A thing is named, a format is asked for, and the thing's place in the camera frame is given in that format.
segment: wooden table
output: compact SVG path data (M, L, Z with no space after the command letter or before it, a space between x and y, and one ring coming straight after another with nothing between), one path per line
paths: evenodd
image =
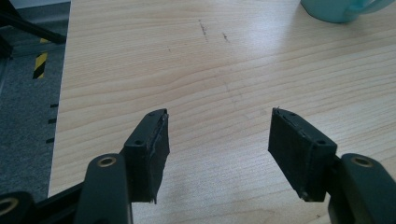
M166 107L158 204L134 203L135 223L329 223L268 153L271 110L395 178L395 11L331 24L291 0L73 0L49 195Z

